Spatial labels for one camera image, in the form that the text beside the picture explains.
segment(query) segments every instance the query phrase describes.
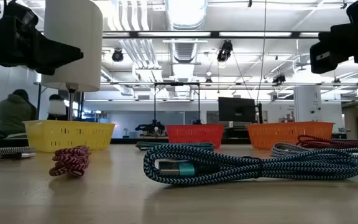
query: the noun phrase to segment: basket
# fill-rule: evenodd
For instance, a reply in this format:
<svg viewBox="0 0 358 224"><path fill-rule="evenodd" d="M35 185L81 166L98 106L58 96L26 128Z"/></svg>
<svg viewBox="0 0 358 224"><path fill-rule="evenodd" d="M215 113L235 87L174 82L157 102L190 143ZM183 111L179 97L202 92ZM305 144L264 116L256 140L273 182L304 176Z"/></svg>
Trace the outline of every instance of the basket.
<svg viewBox="0 0 358 224"><path fill-rule="evenodd" d="M87 145L91 150L109 147L115 124L81 121L26 121L29 146L36 151L55 152L58 149Z"/></svg>
<svg viewBox="0 0 358 224"><path fill-rule="evenodd" d="M221 147L223 125L167 125L169 143L203 143L214 144L214 148Z"/></svg>
<svg viewBox="0 0 358 224"><path fill-rule="evenodd" d="M248 133L252 147L271 150L276 142L298 143L301 134L331 139L333 126L334 123L316 121L249 124Z"/></svg>

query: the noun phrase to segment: red braided cable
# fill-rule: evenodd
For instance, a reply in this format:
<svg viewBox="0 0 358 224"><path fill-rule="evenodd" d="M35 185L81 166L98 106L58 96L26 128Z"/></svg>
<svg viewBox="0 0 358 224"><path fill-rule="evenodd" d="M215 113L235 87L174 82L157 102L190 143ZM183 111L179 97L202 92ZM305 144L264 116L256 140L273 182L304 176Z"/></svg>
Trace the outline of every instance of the red braided cable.
<svg viewBox="0 0 358 224"><path fill-rule="evenodd" d="M358 140L332 140L332 139L323 139L319 137L309 136L309 135L299 135L297 145L305 148L315 148L315 149L348 149L358 147Z"/></svg>
<svg viewBox="0 0 358 224"><path fill-rule="evenodd" d="M52 158L56 161L55 167L49 170L49 175L58 176L68 172L76 177L84 175L84 170L89 164L89 147L77 146L71 149L60 149L55 152Z"/></svg>

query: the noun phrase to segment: desk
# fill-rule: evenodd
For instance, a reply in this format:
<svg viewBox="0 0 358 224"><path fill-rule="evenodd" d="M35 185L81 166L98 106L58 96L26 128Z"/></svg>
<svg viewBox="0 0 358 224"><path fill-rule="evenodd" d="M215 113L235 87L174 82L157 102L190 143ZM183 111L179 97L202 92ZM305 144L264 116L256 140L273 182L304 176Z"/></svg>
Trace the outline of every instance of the desk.
<svg viewBox="0 0 358 224"><path fill-rule="evenodd" d="M220 152L269 155L240 145L222 146ZM358 223L358 176L179 188L149 180L142 170L144 154L131 145L94 152L81 179L50 177L51 154L0 161L0 224Z"/></svg>

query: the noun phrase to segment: cable bundle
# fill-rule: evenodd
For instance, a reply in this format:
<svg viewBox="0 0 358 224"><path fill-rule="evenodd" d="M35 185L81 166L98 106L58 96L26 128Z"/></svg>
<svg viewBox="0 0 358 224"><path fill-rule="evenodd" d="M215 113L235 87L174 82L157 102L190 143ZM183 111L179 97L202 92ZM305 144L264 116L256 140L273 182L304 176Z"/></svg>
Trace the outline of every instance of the cable bundle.
<svg viewBox="0 0 358 224"><path fill-rule="evenodd" d="M313 149L346 149L357 148L358 140L331 140L302 134L298 136L297 145Z"/></svg>
<svg viewBox="0 0 358 224"><path fill-rule="evenodd" d="M170 143L164 143L164 142L137 142L136 147L141 151L149 150L155 146L161 146L161 145L167 145ZM200 149L205 149L208 151L214 151L214 144L212 143L186 143L181 144L182 146L191 146L191 147L197 147Z"/></svg>
<svg viewBox="0 0 358 224"><path fill-rule="evenodd" d="M166 175L162 174L161 168L155 167L157 159L188 161L195 167L204 167L204 171L205 167L211 169L204 173L189 172L187 164L185 168L188 170L180 171L180 175ZM349 153L335 149L310 151L283 158L260 159L228 156L180 144L165 144L153 147L146 153L144 172L154 181L173 185L216 184L259 177L338 180L357 175L358 162Z"/></svg>
<svg viewBox="0 0 358 224"><path fill-rule="evenodd" d="M0 148L0 159L21 159L23 154L32 154L33 152L33 147L2 147Z"/></svg>
<svg viewBox="0 0 358 224"><path fill-rule="evenodd" d="M302 146L296 146L294 144L288 144L288 143L276 143L272 148L272 156L273 157L287 157L287 156L293 156L298 155L306 152L313 152L313 151L321 151L325 149L308 149ZM352 147L352 148L343 148L343 149L332 149L337 150L341 152L347 152L352 155L352 157L358 162L358 147Z"/></svg>
<svg viewBox="0 0 358 224"><path fill-rule="evenodd" d="M56 161L55 167L49 170L49 175L58 176L68 172L76 177L81 177L89 165L90 154L88 146L57 150L52 158L53 161Z"/></svg>

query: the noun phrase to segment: white cylindrical object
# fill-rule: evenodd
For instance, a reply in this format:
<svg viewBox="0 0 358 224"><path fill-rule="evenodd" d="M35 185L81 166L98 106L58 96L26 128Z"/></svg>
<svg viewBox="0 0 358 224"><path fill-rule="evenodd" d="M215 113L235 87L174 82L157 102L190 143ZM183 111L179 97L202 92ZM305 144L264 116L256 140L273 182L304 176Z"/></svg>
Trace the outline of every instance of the white cylindrical object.
<svg viewBox="0 0 358 224"><path fill-rule="evenodd" d="M78 47L84 58L64 65L52 76L44 75L42 85L66 90L98 91L103 38L103 15L90 0L48 0L45 3L45 36Z"/></svg>
<svg viewBox="0 0 358 224"><path fill-rule="evenodd" d="M323 121L320 86L294 87L295 121Z"/></svg>

